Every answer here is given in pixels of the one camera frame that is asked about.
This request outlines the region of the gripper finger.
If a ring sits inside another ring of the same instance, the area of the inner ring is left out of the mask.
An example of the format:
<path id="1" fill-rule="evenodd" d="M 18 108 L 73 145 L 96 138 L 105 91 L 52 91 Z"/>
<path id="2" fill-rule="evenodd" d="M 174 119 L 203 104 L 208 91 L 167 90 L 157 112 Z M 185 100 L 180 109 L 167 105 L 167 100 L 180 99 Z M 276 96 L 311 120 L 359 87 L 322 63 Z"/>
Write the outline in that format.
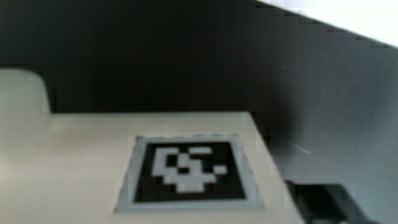
<path id="1" fill-rule="evenodd" d="M 306 224 L 372 224 L 354 198 L 340 184 L 286 182 Z"/>

